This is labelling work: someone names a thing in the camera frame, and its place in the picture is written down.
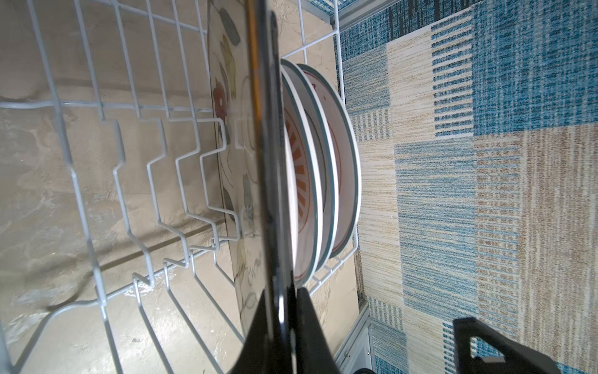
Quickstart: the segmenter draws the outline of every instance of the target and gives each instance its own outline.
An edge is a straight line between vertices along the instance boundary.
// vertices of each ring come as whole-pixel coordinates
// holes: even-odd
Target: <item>dishwasher rack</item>
[[[62,152],[63,152],[64,163],[65,163],[67,170],[70,173],[72,186],[74,188],[75,197],[77,200],[77,208],[78,208],[78,213],[80,216],[81,224],[83,227],[87,250],[89,252],[91,270],[93,272],[93,278],[96,283],[97,299],[74,301],[67,305],[63,305],[62,307],[55,309],[54,311],[52,311],[51,313],[46,315],[41,320],[41,322],[38,324],[32,337],[29,339],[29,342],[26,344],[24,350],[18,357],[15,364],[12,364],[10,355],[8,353],[8,348],[7,348],[6,342],[4,341],[4,334],[0,329],[0,340],[1,340],[0,341],[0,370],[3,370],[3,372],[6,371],[6,372],[13,373],[13,374],[20,373],[22,371],[24,365],[27,363],[27,360],[30,357],[33,349],[35,348],[36,343],[38,342],[41,335],[43,334],[44,329],[48,326],[48,324],[55,317],[57,317],[61,313],[68,311],[70,309],[74,309],[74,308],[99,306],[100,311],[101,311],[101,316],[103,319],[103,325],[104,325],[106,337],[108,339],[110,352],[112,355],[112,360],[114,362],[114,367],[115,367],[116,372],[121,373],[123,370],[122,370],[122,367],[120,364],[120,358],[118,356],[117,347],[115,345],[114,338],[112,335],[112,329],[110,326],[108,313],[106,311],[106,306],[108,305],[108,302],[111,299],[113,299],[114,297],[121,295],[127,291],[134,290],[139,313],[144,321],[145,327],[147,328],[148,333],[153,341],[153,344],[160,356],[160,359],[161,359],[162,363],[164,364],[164,368],[166,369],[167,372],[172,373],[173,370],[170,366],[170,363],[168,362],[168,359],[166,358],[163,348],[160,345],[160,342],[158,341],[158,339],[154,333],[154,330],[152,328],[152,325],[144,311],[144,307],[143,307],[143,304],[141,301],[141,295],[139,292],[139,283],[140,282],[147,285],[150,289],[153,289],[155,286],[156,276],[163,274],[164,281],[166,284],[166,290],[167,290],[168,295],[172,299],[173,304],[176,306],[178,312],[181,314],[181,316],[185,320],[187,326],[191,330],[195,339],[198,341],[202,350],[207,355],[207,357],[208,357],[210,363],[213,365],[213,368],[215,369],[215,371],[218,373],[222,373],[223,371],[220,368],[215,357],[208,350],[207,346],[205,345],[205,343],[204,343],[203,339],[201,338],[201,336],[199,335],[198,331],[195,329],[195,327],[191,323],[190,319],[186,315],[185,311],[179,304],[177,298],[172,293],[172,291],[170,289],[171,280],[169,278],[169,270],[171,270],[175,267],[183,267],[185,269],[191,268],[194,280],[198,283],[198,285],[203,290],[203,292],[207,295],[207,297],[212,302],[212,304],[214,304],[214,306],[217,308],[218,312],[221,314],[221,316],[223,317],[223,319],[225,320],[227,325],[231,328],[231,330],[233,331],[235,336],[238,338],[238,340],[241,341],[241,343],[245,342],[245,338],[243,337],[243,335],[235,328],[233,323],[228,319],[228,317],[226,316],[224,311],[220,308],[220,306],[218,305],[216,300],[212,297],[210,292],[208,292],[207,288],[203,285],[203,283],[197,276],[196,267],[195,267],[195,259],[196,258],[203,256],[203,255],[212,256],[214,266],[219,270],[219,273],[224,277],[226,282],[231,284],[232,287],[234,287],[233,280],[230,279],[230,277],[219,266],[219,264],[216,260],[216,252],[227,241],[235,241],[240,238],[239,219],[236,216],[236,213],[233,211],[227,210],[227,209],[213,206],[210,204],[209,199],[208,199],[208,190],[207,190],[207,185],[206,185],[206,174],[205,174],[205,169],[203,166],[203,159],[207,156],[211,156],[213,154],[216,154],[216,153],[226,150],[227,140],[226,140],[226,131],[224,130],[224,122],[220,118],[197,118],[197,113],[213,113],[213,110],[212,110],[212,108],[196,108],[194,106],[193,96],[191,94],[189,74],[188,74],[188,69],[187,69],[187,61],[185,59],[185,48],[183,46],[181,29],[188,29],[188,30],[191,30],[191,31],[194,31],[194,32],[197,32],[198,34],[200,34],[201,45],[202,45],[202,50],[203,50],[203,55],[204,55],[204,63],[205,63],[205,67],[206,67],[206,73],[209,77],[208,54],[207,54],[207,45],[206,45],[207,42],[205,40],[205,35],[207,34],[207,30],[205,30],[202,26],[202,19],[201,19],[201,15],[200,15],[200,7],[199,7],[198,0],[194,0],[196,13],[197,13],[196,16],[197,16],[197,20],[199,23],[198,28],[179,21],[178,11],[177,11],[177,6],[176,6],[175,0],[172,0],[172,11],[174,14],[174,19],[169,19],[167,17],[153,14],[152,10],[151,10],[150,0],[146,0],[147,10],[142,10],[142,9],[131,7],[126,4],[121,4],[116,0],[91,0],[91,1],[106,5],[107,7],[112,7],[114,9],[117,26],[118,26],[118,31],[120,34],[122,51],[123,51],[124,60],[126,63],[127,75],[129,77],[130,92],[131,92],[131,96],[133,99],[133,103],[128,104],[128,103],[119,103],[119,102],[104,102],[102,100],[102,98],[100,97],[99,85],[98,85],[95,70],[94,70],[94,62],[93,62],[93,59],[91,58],[90,44],[89,44],[89,41],[87,38],[87,32],[86,32],[86,27],[84,24],[83,12],[81,9],[81,1],[80,0],[74,0],[74,6],[75,6],[77,22],[78,22],[78,26],[79,26],[81,42],[83,44],[83,49],[85,52],[85,57],[87,59],[87,65],[89,68],[93,93],[95,95],[95,101],[63,101],[63,100],[61,100],[59,97],[58,91],[56,89],[56,86],[54,84],[52,74],[50,72],[50,63],[48,61],[48,54],[47,54],[45,46],[44,46],[43,35],[40,31],[38,16],[35,11],[35,5],[33,3],[33,0],[27,0],[29,15],[31,17],[31,22],[32,22],[32,27],[33,27],[33,33],[35,35],[37,46],[39,48],[39,53],[41,55],[41,61],[42,61],[42,65],[43,65],[45,75],[47,78],[47,83],[50,88],[51,100],[44,100],[44,101],[38,100],[38,101],[27,101],[27,102],[8,102],[8,101],[1,102],[0,101],[0,108],[9,108],[9,109],[18,109],[18,110],[37,109],[37,108],[42,108],[42,107],[53,107],[54,108],[54,125],[55,125],[56,132],[57,132],[59,140],[60,140],[60,144],[61,144],[61,148],[62,148]],[[303,12],[302,12],[303,9],[302,9],[302,5],[301,5],[301,0],[297,0],[297,6],[298,6],[299,19],[300,19],[300,26],[301,26],[302,46],[290,53],[283,55],[282,57],[287,58],[293,54],[303,52],[304,62],[307,64],[308,63],[307,48],[309,48],[309,47],[311,47],[329,37],[334,37],[335,41],[336,41],[336,47],[337,47],[336,58],[337,58],[337,66],[338,66],[337,73],[338,73],[338,83],[339,83],[339,88],[340,88],[339,91],[340,91],[341,99],[344,102],[343,64],[342,64],[342,59],[341,59],[341,48],[340,48],[341,43],[340,43],[340,31],[339,31],[339,22],[338,22],[338,0],[334,0],[334,14],[333,14],[334,29],[333,29],[333,31],[331,31],[330,33],[328,33],[314,41],[311,41],[311,42],[306,42],[306,40],[305,40],[304,27],[303,27]],[[124,35],[123,21],[121,19],[122,11],[136,14],[141,17],[145,17],[149,20],[149,26],[150,26],[150,30],[151,30],[151,39],[152,39],[152,43],[153,43],[153,47],[154,47],[154,54],[155,54],[155,62],[158,67],[158,75],[159,75],[159,79],[160,79],[161,95],[163,97],[163,102],[164,102],[163,105],[141,105],[139,103],[137,92],[135,89],[135,82],[133,80],[133,69],[132,69],[130,59],[129,59],[129,52],[127,50],[127,41],[126,41],[126,38]],[[188,107],[181,107],[181,106],[171,107],[171,106],[169,106],[168,99],[166,96],[166,89],[165,89],[165,85],[164,85],[164,74],[163,74],[163,70],[161,67],[160,55],[158,53],[158,43],[157,43],[155,25],[154,25],[155,21],[164,22],[164,23],[170,24],[176,28],[178,41],[179,41],[179,48],[180,48],[180,52],[181,52],[182,69],[183,69],[183,73],[184,73],[184,77],[185,77],[187,95],[189,98],[189,106]],[[94,249],[94,246],[92,243],[92,235],[91,235],[89,225],[88,225],[86,206],[83,201],[82,194],[81,194],[81,187],[80,187],[80,184],[78,181],[78,175],[73,166],[71,147],[69,145],[69,140],[68,140],[68,137],[66,134],[65,120],[63,118],[63,111],[62,111],[63,107],[97,108],[98,115],[99,115],[100,119],[102,121],[106,121],[111,124],[113,132],[114,132],[114,139],[115,139],[115,144],[117,146],[117,153],[118,153],[118,162],[117,162],[116,166],[113,168],[112,174],[113,174],[115,186],[117,189],[118,199],[120,201],[120,208],[121,208],[121,213],[122,213],[122,217],[123,217],[123,222],[124,222],[126,233],[127,233],[128,237],[139,248],[139,250],[143,253],[143,255],[145,257],[145,266],[147,268],[147,276],[143,276],[138,273],[132,273],[132,282],[130,284],[127,284],[127,285],[125,285],[121,288],[118,288],[117,290],[114,290],[109,293],[107,293],[105,290],[104,281],[102,278],[102,272],[100,270],[100,265],[97,260],[96,252],[95,252],[95,249]],[[151,196],[152,196],[152,202],[153,202],[153,207],[154,207],[154,212],[155,212],[155,220],[160,227],[168,230],[169,232],[173,233],[174,235],[178,236],[181,239],[184,257],[180,260],[173,260],[173,259],[165,258],[163,260],[163,267],[157,271],[153,270],[154,268],[153,268],[153,264],[152,264],[152,261],[150,258],[150,253],[148,251],[148,248],[141,242],[141,240],[139,240],[139,238],[137,238],[132,233],[131,228],[130,228],[129,218],[128,218],[128,214],[127,214],[127,205],[124,200],[124,195],[123,195],[120,180],[119,180],[119,170],[126,164],[124,144],[123,144],[123,139],[121,136],[121,129],[120,129],[118,120],[107,120],[105,117],[104,109],[108,109],[108,108],[120,108],[120,109],[134,110],[138,120],[154,123],[158,129],[159,134],[160,134],[161,154],[158,157],[156,157],[155,159],[153,159],[147,163],[147,175],[149,178],[149,185],[151,188]],[[170,227],[169,225],[162,222],[162,220],[160,218],[160,210],[158,207],[158,200],[157,200],[155,187],[154,187],[154,180],[152,177],[152,164],[165,158],[168,153],[166,136],[165,136],[165,132],[164,132],[164,124],[163,124],[162,120],[160,120],[159,118],[145,118],[142,115],[142,110],[163,110],[165,112],[166,118],[169,121],[192,122],[194,136],[195,136],[195,142],[196,142],[196,149],[189,153],[186,153],[186,154],[183,154],[183,155],[177,157],[175,166],[176,166],[176,171],[177,171],[177,176],[178,176],[178,185],[179,185],[179,189],[181,192],[182,204],[184,207],[184,211],[189,217],[194,218],[196,220],[203,221],[205,223],[208,223],[211,226],[213,238],[212,238],[210,246],[203,247],[203,246],[188,245],[186,237],[181,231],[177,230],[174,227]],[[171,118],[170,114],[172,111],[187,112],[187,113],[190,113],[190,117]],[[221,147],[219,147],[215,150],[212,150],[210,152],[207,152],[207,153],[200,153],[199,124],[201,124],[201,123],[217,123],[217,126],[219,126],[221,129],[221,133],[222,133],[222,137],[223,137]],[[236,224],[236,227],[235,227],[236,235],[235,236],[220,237],[218,235],[218,231],[216,229],[216,222],[214,222],[213,220],[208,219],[206,217],[202,217],[202,216],[193,214],[187,208],[187,200],[185,197],[185,190],[184,190],[184,186],[183,186],[183,182],[182,182],[182,175],[181,175],[181,169],[179,167],[179,162],[182,159],[185,159],[187,157],[191,157],[191,156],[197,155],[197,154],[199,154],[199,157],[200,157],[200,171],[201,171],[203,187],[204,187],[204,191],[205,191],[206,204],[209,209],[219,211],[222,213],[226,213],[226,214],[231,214],[237,218],[237,219],[235,219],[235,224]],[[355,229],[355,231],[353,232],[353,247],[349,251],[346,251],[342,257],[335,258],[334,260],[331,259],[330,260],[331,262],[335,262],[334,265],[328,266],[328,264],[330,264],[330,262],[328,264],[325,264],[323,267],[323,269],[325,269],[325,271],[326,271],[324,276],[322,276],[320,278],[316,277],[316,275],[313,276],[312,281],[309,282],[309,284],[311,285],[311,287],[309,288],[309,294],[313,295],[315,292],[317,292],[317,290],[327,280],[330,279],[330,277],[352,256],[352,254],[357,249],[358,249],[358,233],[357,233],[357,229]]]

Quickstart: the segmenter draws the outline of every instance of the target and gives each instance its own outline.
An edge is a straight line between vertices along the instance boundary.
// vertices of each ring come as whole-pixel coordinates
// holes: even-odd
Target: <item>floor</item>
[[[145,1],[123,1],[145,9]],[[63,100],[94,100],[89,69],[81,47],[72,2],[36,1],[51,71]],[[173,18],[169,1],[152,2],[155,14]],[[197,25],[194,3],[177,2],[181,22]],[[280,24],[280,52],[301,46],[297,6],[287,0],[272,3]],[[132,103],[129,79],[120,44],[114,9],[97,2],[81,2],[97,80],[105,102]],[[206,14],[205,4],[200,7]],[[121,12],[138,99],[144,105],[163,105],[148,19]],[[306,40],[331,30],[322,20],[303,12]],[[189,106],[176,29],[155,23],[160,60],[170,106]],[[35,44],[25,2],[0,1],[0,101],[50,99],[47,81]],[[210,108],[200,35],[183,30],[193,104]],[[308,49],[309,63],[335,83],[334,47],[328,39]],[[297,54],[291,60],[303,61]],[[169,154],[152,166],[161,219],[185,233],[189,245],[207,245],[209,226],[185,214],[174,167],[175,158],[195,149],[189,121],[168,122],[163,111],[143,110],[145,118],[164,120]],[[145,164],[160,152],[158,130],[152,121],[140,121],[129,109],[107,109],[117,119],[124,139],[126,164],[119,177],[132,232],[148,247],[154,269],[162,259],[180,259],[181,240],[155,224]],[[173,112],[173,117],[188,115]],[[112,170],[117,149],[111,122],[101,121],[96,108],[65,108],[64,118],[75,170],[87,207],[93,246],[102,268],[106,290],[128,284],[132,272],[145,273],[139,248],[125,230]],[[35,326],[48,313],[74,300],[94,299],[94,281],[83,240],[71,176],[54,130],[51,107],[32,110],[0,109],[0,321],[13,360],[19,356]],[[211,124],[200,127],[202,151],[215,147]],[[216,169],[216,157],[206,159],[206,170]],[[199,158],[181,162],[188,210],[209,217],[225,230],[221,214],[207,209]],[[219,201],[219,178],[206,173],[210,200]],[[217,255],[218,264],[231,274],[228,248]],[[240,329],[234,289],[208,257],[196,260],[198,277]],[[208,301],[188,269],[170,273],[172,290],[223,370],[236,360],[241,343]],[[164,287],[142,287],[142,302],[155,333],[175,372],[213,372],[207,357]],[[334,353],[358,315],[353,261],[346,264],[314,296],[329,347]],[[108,315],[125,372],[160,372],[159,356],[145,330],[132,291],[109,303]],[[63,313],[45,330],[23,372],[96,373],[114,370],[99,309],[77,308]]]

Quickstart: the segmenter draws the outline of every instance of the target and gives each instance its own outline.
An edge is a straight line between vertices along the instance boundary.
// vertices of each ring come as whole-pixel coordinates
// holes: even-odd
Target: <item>red flower design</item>
[[[213,97],[216,117],[224,121],[227,115],[226,95],[224,93],[224,87],[222,86],[222,84],[220,84],[220,82],[217,79],[216,88],[214,88],[213,91]]]

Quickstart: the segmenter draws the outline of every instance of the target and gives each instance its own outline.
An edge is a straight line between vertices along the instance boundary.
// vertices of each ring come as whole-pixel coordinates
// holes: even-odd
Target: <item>plate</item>
[[[351,239],[361,209],[361,164],[351,119],[332,85],[311,66],[298,64],[312,84],[333,139],[338,170],[338,230],[331,257],[337,256]]]
[[[303,286],[316,272],[322,248],[322,186],[312,133],[299,95],[284,69],[282,102],[297,184],[297,261],[295,286]]]
[[[281,65],[289,77],[305,109],[307,122],[312,133],[313,142],[316,147],[318,166],[322,185],[322,197],[324,198],[322,212],[324,213],[322,224],[322,251],[318,260],[316,270],[320,269],[330,257],[332,252],[338,226],[338,176],[337,162],[334,155],[333,141],[330,134],[326,115],[320,104],[312,84],[296,64],[282,59]]]
[[[208,1],[208,62],[212,105],[218,126],[222,206],[243,335],[246,336],[264,288],[264,219],[258,178],[245,6],[236,0]]]
[[[289,218],[291,220],[291,254],[293,259],[293,268],[297,263],[297,236],[299,236],[299,213],[297,209],[297,179],[295,177],[295,166],[293,165],[293,152],[291,151],[291,142],[286,127],[285,131],[285,156],[286,156],[286,188],[289,196]]]

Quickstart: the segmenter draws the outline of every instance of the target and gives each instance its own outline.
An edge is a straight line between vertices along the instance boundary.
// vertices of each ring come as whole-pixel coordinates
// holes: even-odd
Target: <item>plate rim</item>
[[[286,126],[282,126],[282,130],[285,136],[285,156],[286,156],[286,160],[285,162],[288,164],[289,162],[292,164],[292,151],[291,151],[291,143],[289,141],[289,134],[288,131],[286,131]],[[289,182],[289,176],[290,179],[292,179],[294,181],[294,183],[288,183],[289,188],[290,188],[290,195],[289,195],[289,218],[290,219],[297,219],[297,230],[295,230],[295,238],[293,240],[293,233],[291,232],[291,257],[292,257],[292,261],[293,261],[293,270],[295,269],[295,264],[297,263],[297,253],[298,253],[298,247],[299,247],[299,243],[298,243],[298,239],[299,239],[299,229],[298,229],[298,211],[297,211],[297,179],[295,177],[295,171],[291,169],[290,171],[287,170],[287,183]]]
[[[313,159],[317,160],[316,157],[316,151],[315,151],[315,145],[313,143],[313,138],[312,138],[312,134],[311,132],[306,131],[306,129],[309,127],[308,123],[307,123],[307,117],[305,115],[305,110],[300,111],[299,110],[299,106],[301,106],[301,109],[303,109],[303,104],[301,103],[301,100],[299,99],[299,94],[297,93],[297,90],[295,89],[295,86],[293,85],[292,81],[291,81],[291,77],[288,76],[288,73],[286,71],[284,71],[283,69],[280,69],[280,73],[282,76],[282,84],[285,86],[285,89],[287,89],[290,93],[290,97],[292,97],[293,100],[293,107],[295,108],[295,112],[297,112],[299,118],[301,119],[301,126],[300,126],[300,131],[302,132],[302,135],[304,136],[304,138],[307,141],[307,149],[309,150],[309,153],[306,154],[306,157],[309,157],[309,160],[312,161],[311,163],[308,162],[308,167],[311,167],[312,172],[313,172],[313,181],[312,181],[312,189],[314,190],[314,206],[315,206],[315,222],[316,222],[316,234],[314,237],[314,251],[313,253],[315,254],[314,256],[312,256],[312,259],[310,261],[310,265],[309,268],[305,274],[305,276],[301,277],[301,278],[296,278],[295,276],[293,276],[293,278],[295,279],[295,283],[297,288],[303,286],[305,283],[307,283],[307,281],[309,279],[311,279],[311,277],[313,277],[313,275],[316,272],[316,265],[318,263],[318,260],[320,258],[320,253],[322,250],[322,234],[324,231],[324,228],[322,227],[322,217],[323,214],[323,204],[322,204],[322,186],[320,185],[320,170],[319,170],[319,166],[317,162],[313,162]],[[297,256],[299,256],[299,247],[297,248]]]
[[[353,232],[355,231],[355,227],[357,226],[359,213],[361,211],[361,197],[362,197],[361,192],[362,191],[361,191],[361,161],[359,159],[359,148],[357,146],[357,140],[355,138],[355,131],[353,130],[353,126],[351,126],[349,113],[347,112],[347,108],[342,103],[340,96],[338,95],[338,92],[336,92],[336,90],[334,90],[332,88],[332,86],[330,85],[328,80],[326,78],[324,78],[324,76],[322,76],[322,74],[320,74],[319,71],[315,70],[314,68],[312,68],[309,65],[305,65],[304,63],[298,63],[297,66],[299,66],[301,69],[309,71],[311,74],[313,74],[324,85],[324,87],[330,92],[331,96],[334,98],[334,102],[340,108],[340,112],[341,112],[341,116],[343,117],[343,120],[344,120],[345,128],[347,129],[347,132],[349,133],[349,138],[352,140],[350,142],[350,146],[351,146],[351,149],[353,150],[353,166],[355,167],[355,186],[356,186],[356,191],[357,191],[357,193],[355,194],[355,200],[354,200],[355,209],[353,211],[353,217],[351,217],[352,218],[351,224],[349,225],[349,227],[351,227],[351,229],[346,233],[345,238],[343,238],[343,241],[339,245],[338,249],[333,250],[330,255],[330,257],[336,257],[343,251],[343,249],[349,242],[349,239],[353,235]]]
[[[292,61],[289,61],[287,59],[280,59],[280,63],[281,63],[281,65],[284,65],[285,67],[292,69],[297,74],[297,76],[299,77],[299,79],[301,80],[303,85],[305,86],[305,88],[308,92],[308,95],[310,96],[314,106],[316,107],[316,111],[318,112],[318,116],[320,119],[320,127],[322,129],[322,132],[324,133],[324,135],[327,138],[326,142],[325,142],[325,146],[328,150],[328,154],[325,155],[325,158],[326,158],[326,162],[328,163],[328,167],[332,171],[332,173],[331,173],[332,174],[331,175],[331,179],[332,179],[331,216],[333,217],[333,219],[332,219],[332,224],[330,225],[328,242],[326,244],[322,244],[323,250],[321,253],[321,258],[318,260],[318,265],[316,267],[316,270],[319,270],[324,266],[326,261],[328,261],[328,259],[330,259],[332,257],[332,252],[334,249],[334,241],[336,240],[336,235],[338,232],[338,213],[339,213],[338,200],[339,200],[339,196],[338,196],[338,170],[336,168],[336,156],[334,155],[334,146],[332,144],[332,135],[330,134],[330,128],[328,125],[328,120],[326,118],[326,114],[324,113],[324,108],[322,107],[322,103],[320,102],[318,94],[313,89],[312,84],[309,81],[309,78],[307,78],[307,76],[303,72],[303,69],[301,69],[301,67],[298,64],[296,64]]]

